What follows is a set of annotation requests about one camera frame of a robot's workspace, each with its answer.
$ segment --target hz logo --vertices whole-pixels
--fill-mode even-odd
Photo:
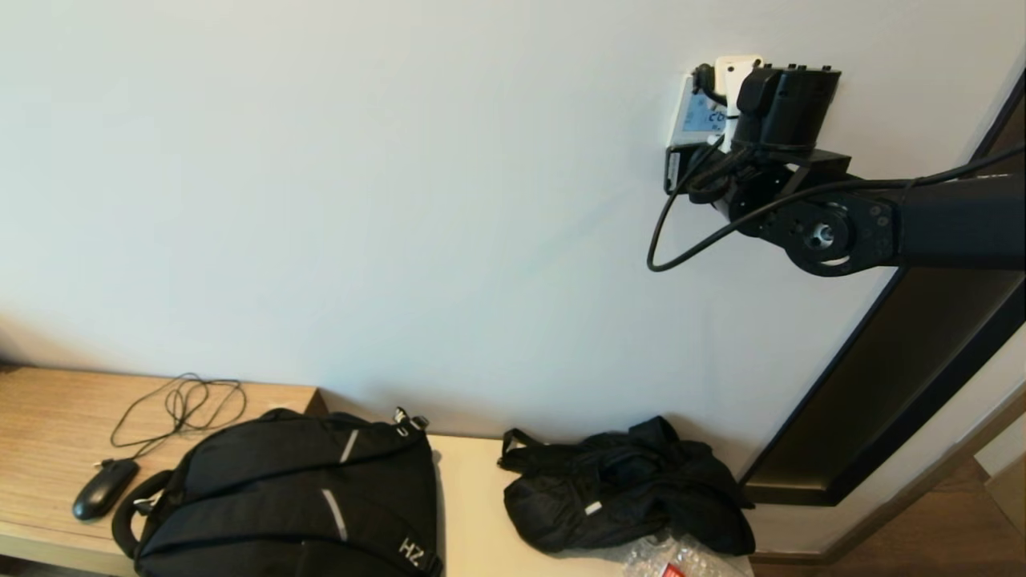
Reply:
[[[417,543],[410,541],[408,538],[402,540],[402,545],[399,546],[399,552],[402,553],[409,563],[412,563],[415,567],[420,567],[418,565],[418,560],[424,556],[424,549],[419,547]]]

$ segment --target reflective stripe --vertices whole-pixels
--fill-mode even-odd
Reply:
[[[349,454],[353,452],[353,445],[356,444],[356,435],[360,434],[360,429],[353,429],[353,432],[349,433],[349,440],[346,443],[346,449],[342,452],[342,459],[339,459],[340,463],[345,463],[349,460]]]
[[[349,533],[346,531],[346,522],[342,521],[342,511],[339,510],[339,503],[334,500],[334,495],[331,494],[327,489],[321,489],[321,493],[324,494],[324,499],[327,500],[327,506],[331,509],[331,514],[334,515],[334,525],[339,528],[339,537],[343,541],[349,540]]]

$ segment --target power cord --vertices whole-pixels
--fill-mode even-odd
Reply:
[[[228,392],[225,394],[224,398],[221,399],[221,402],[216,406],[216,408],[214,408],[209,419],[200,423],[192,422],[191,419],[193,416],[195,416],[196,413],[202,409],[208,400],[210,400],[211,388],[227,388]],[[125,421],[128,420],[132,411],[134,411],[136,407],[145,402],[147,399],[153,398],[165,391],[164,411],[171,418],[170,432],[150,438],[132,440],[130,443],[118,443],[116,439],[117,434],[124,426]],[[201,396],[198,399],[193,398],[194,393],[201,393]],[[222,411],[224,411],[228,401],[235,395],[239,395],[242,398],[238,414],[223,423],[215,424],[214,421],[218,420],[218,417],[221,415]],[[224,379],[205,380],[201,379],[195,373],[185,373],[183,375],[179,375],[170,381],[167,381],[156,390],[135,399],[135,401],[132,402],[125,411],[124,415],[121,416],[121,419],[118,420],[118,424],[114,426],[114,430],[111,431],[111,446],[117,449],[125,447],[140,447],[139,451],[130,457],[130,459],[135,460],[149,455],[172,436],[187,434],[190,432],[208,432],[227,427],[228,425],[237,422],[242,418],[242,415],[245,414],[247,403],[248,398],[246,397],[246,391],[243,390],[242,383],[240,381]]]
[[[901,189],[901,188],[911,189],[917,186],[928,186],[928,185],[936,185],[944,183],[950,180],[957,179],[959,177],[964,177],[981,168],[1000,162],[1005,158],[1020,154],[1021,152],[1023,152],[1023,150],[1026,150],[1026,143],[1019,143],[1018,145],[1009,148],[1007,150],[1003,150],[1001,152],[994,153],[984,158],[979,158],[972,162],[966,162],[961,166],[951,168],[950,170],[945,170],[943,172],[938,172],[936,175],[931,175],[929,177],[920,177],[918,179],[899,179],[899,180],[881,180],[881,181],[843,181],[838,183],[828,183],[825,185],[807,188],[805,190],[800,190],[798,192],[795,192],[794,194],[791,194],[790,196],[778,198],[777,200],[774,200],[768,204],[765,204],[763,206],[760,206],[759,208],[756,208],[755,210],[752,210],[751,213],[748,213],[744,217],[741,217],[740,219],[728,223],[727,225],[723,226],[716,232],[710,234],[701,242],[698,242],[697,244],[685,251],[679,257],[673,259],[672,261],[666,264],[657,265],[653,262],[653,259],[656,255],[656,244],[659,242],[659,234],[663,229],[663,221],[666,219],[666,215],[667,213],[669,213],[670,206],[673,204],[673,199],[676,197],[679,191],[682,190],[684,183],[687,181],[688,178],[690,178],[690,175],[695,171],[695,169],[699,166],[699,164],[701,164],[702,161],[704,161],[708,157],[708,153],[712,149],[706,151],[706,154],[701,158],[699,158],[698,161],[692,165],[690,169],[687,170],[687,174],[684,176],[684,178],[677,183],[677,186],[673,190],[673,194],[670,195],[670,198],[667,199],[666,201],[666,205],[663,207],[663,214],[660,215],[659,217],[659,221],[656,224],[656,232],[653,235],[652,243],[648,245],[648,269],[652,270],[653,272],[663,272],[670,270],[676,266],[679,266],[687,262],[692,258],[694,258],[699,253],[712,246],[719,240],[722,240],[726,235],[745,226],[746,224],[758,218],[761,218],[764,215],[767,215],[774,210],[777,210],[783,206],[787,206],[788,204],[793,204],[794,202],[798,202],[799,200],[804,200],[806,198],[817,196],[820,194],[826,194],[829,192],[843,192],[843,191],[850,192],[856,190],[881,190],[881,189]]]

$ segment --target wooden floor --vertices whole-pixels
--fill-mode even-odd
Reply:
[[[830,567],[754,566],[756,577],[1023,577],[1026,542],[970,459]]]

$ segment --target backpack handle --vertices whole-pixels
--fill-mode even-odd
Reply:
[[[135,549],[139,547],[139,540],[131,532],[131,520],[135,516],[135,501],[149,499],[167,487],[167,482],[171,478],[171,471],[161,471],[150,478],[144,480],[142,485],[125,496],[118,505],[114,517],[111,520],[111,530],[114,533],[114,542],[118,544],[121,551],[128,559],[135,559]]]
[[[544,445],[543,443],[536,440],[530,435],[528,435],[527,433],[523,432],[520,429],[510,429],[506,431],[506,434],[503,435],[502,455],[505,456],[507,453],[509,453],[510,449],[513,448],[513,441],[519,443],[524,447],[539,447],[541,445]]]

